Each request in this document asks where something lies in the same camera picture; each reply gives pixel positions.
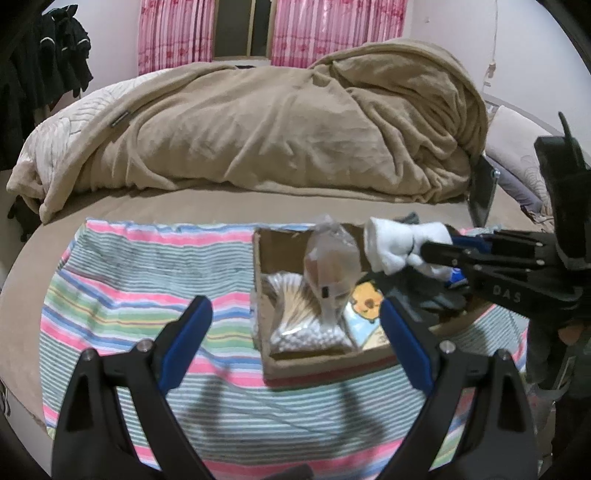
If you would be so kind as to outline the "white embroidered pillow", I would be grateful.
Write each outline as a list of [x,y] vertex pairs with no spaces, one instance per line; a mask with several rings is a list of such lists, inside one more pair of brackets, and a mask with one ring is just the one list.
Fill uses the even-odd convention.
[[499,106],[489,125],[486,154],[513,174],[550,212],[551,201],[540,170],[535,142],[551,133],[506,106]]

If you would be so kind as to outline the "white quilt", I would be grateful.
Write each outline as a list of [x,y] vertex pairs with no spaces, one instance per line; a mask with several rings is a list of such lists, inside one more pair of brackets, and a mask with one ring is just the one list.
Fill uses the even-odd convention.
[[27,137],[7,182],[7,191],[44,199],[56,169],[72,143],[98,114],[166,69],[100,88],[41,122]]

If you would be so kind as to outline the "cartoon tissue pack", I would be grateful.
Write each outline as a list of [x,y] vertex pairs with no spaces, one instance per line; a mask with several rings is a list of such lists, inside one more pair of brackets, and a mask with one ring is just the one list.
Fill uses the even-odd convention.
[[372,281],[356,285],[349,296],[344,318],[349,334],[361,350],[372,350],[389,344],[380,321],[383,300],[383,293]]

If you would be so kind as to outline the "beige fleece blanket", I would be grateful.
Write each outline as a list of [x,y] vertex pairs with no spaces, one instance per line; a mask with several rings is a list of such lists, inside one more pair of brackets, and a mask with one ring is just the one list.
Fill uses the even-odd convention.
[[75,194],[134,188],[242,190],[442,203],[463,196],[485,149],[485,102],[461,62],[394,39],[307,68],[168,68],[82,130],[44,199],[48,223]]

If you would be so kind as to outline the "white socks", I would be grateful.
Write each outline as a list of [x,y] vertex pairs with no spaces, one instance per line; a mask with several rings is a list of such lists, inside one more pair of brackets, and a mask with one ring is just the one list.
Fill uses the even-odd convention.
[[453,272],[450,267],[423,259],[421,248],[428,242],[451,245],[446,225],[441,222],[406,224],[372,217],[363,228],[363,248],[373,272],[394,275],[412,267],[427,277],[449,281]]

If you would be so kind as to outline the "brown cardboard box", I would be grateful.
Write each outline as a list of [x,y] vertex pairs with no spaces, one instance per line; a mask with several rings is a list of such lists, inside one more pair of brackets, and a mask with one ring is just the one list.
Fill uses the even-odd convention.
[[[335,382],[342,378],[365,375],[398,363],[396,353],[387,346],[358,349],[342,354],[315,356],[270,355],[270,330],[273,305],[263,291],[263,278],[277,272],[304,272],[304,251],[311,233],[304,231],[259,228],[253,237],[254,278],[256,278],[256,329],[253,338],[263,361],[263,377],[272,387],[301,388],[305,385]],[[363,279],[368,278],[370,264],[361,258]],[[430,327],[441,339],[451,339],[466,352],[485,354],[495,349],[494,340],[501,338],[501,311],[482,299],[465,295],[467,304],[455,316],[442,317]]]

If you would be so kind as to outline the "standing tablet mirror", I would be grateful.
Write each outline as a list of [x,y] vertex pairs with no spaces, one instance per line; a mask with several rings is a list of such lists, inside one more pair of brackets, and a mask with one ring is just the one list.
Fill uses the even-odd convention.
[[485,156],[474,168],[468,191],[468,210],[474,227],[485,227],[492,209],[500,171]]

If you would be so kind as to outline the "pink curtain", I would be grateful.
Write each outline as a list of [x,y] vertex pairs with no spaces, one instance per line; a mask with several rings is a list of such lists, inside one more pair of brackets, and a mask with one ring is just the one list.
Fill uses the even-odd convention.
[[300,0],[274,3],[270,64],[307,68],[325,55],[403,34],[404,0]]
[[138,20],[140,75],[213,58],[215,2],[142,1]]

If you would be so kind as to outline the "clear plastic bag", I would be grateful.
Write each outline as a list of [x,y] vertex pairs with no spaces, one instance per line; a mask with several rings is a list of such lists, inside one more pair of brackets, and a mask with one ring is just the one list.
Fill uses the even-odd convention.
[[339,322],[361,275],[356,239],[325,215],[311,229],[304,252],[304,279],[320,304],[322,322],[331,326]]

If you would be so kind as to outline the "grey knit gloves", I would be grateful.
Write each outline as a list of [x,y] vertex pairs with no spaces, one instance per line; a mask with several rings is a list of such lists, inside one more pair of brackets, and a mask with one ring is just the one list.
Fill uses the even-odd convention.
[[370,270],[368,278],[386,297],[398,297],[407,305],[421,312],[427,321],[438,323],[442,317],[455,316],[465,309],[467,300],[458,291],[451,291],[447,282],[421,274],[406,267],[394,275]]

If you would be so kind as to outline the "cotton swab bag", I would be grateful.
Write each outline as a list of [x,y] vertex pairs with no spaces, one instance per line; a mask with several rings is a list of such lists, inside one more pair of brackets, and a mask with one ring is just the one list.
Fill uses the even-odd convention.
[[263,278],[263,291],[273,305],[270,355],[315,356],[356,351],[349,328],[337,310],[337,320],[325,320],[322,308],[304,276],[277,272]]

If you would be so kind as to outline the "pink curtain right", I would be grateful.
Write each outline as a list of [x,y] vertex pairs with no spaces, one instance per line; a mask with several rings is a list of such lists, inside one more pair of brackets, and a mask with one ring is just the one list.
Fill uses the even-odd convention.
[[270,64],[307,68],[325,55],[403,34],[404,0],[300,0],[274,3]]

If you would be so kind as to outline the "blue tissue pack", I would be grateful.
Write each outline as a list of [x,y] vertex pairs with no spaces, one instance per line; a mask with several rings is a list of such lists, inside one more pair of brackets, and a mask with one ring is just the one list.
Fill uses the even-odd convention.
[[454,268],[452,270],[450,280],[447,283],[447,287],[449,289],[459,289],[461,287],[467,286],[468,284],[469,282],[464,272],[459,268]]

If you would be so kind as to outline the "grey pillow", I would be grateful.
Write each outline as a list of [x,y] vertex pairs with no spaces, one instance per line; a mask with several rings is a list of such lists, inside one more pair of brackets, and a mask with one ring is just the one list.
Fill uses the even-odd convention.
[[488,155],[485,156],[485,159],[499,172],[498,184],[506,193],[516,200],[521,207],[525,207],[527,210],[536,214],[542,213],[542,200],[533,191],[518,177]]

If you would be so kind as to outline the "black hanging clothes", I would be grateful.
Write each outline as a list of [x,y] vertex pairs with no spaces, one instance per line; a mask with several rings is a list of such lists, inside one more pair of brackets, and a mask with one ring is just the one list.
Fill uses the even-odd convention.
[[52,8],[35,18],[1,65],[1,131],[24,137],[35,113],[53,107],[63,95],[79,96],[93,75],[91,41],[76,18],[78,6]]

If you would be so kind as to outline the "pink curtain left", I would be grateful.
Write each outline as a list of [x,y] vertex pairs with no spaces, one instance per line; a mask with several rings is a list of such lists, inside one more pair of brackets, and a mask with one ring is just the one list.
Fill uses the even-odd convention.
[[213,58],[215,2],[142,1],[138,20],[140,75]]

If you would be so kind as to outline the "striped colourful towel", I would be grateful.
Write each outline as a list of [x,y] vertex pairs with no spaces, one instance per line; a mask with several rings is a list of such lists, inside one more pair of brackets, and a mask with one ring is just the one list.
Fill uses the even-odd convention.
[[126,352],[197,295],[213,318],[167,397],[218,479],[263,479],[308,465],[318,479],[373,479],[424,398],[392,359],[279,384],[252,336],[252,224],[146,225],[89,219],[48,284],[40,313],[42,411],[54,431],[82,351]]

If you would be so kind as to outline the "window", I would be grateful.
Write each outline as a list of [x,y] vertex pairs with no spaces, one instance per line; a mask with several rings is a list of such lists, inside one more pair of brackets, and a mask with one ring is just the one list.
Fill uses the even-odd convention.
[[270,0],[217,1],[213,59],[270,59],[273,14]]

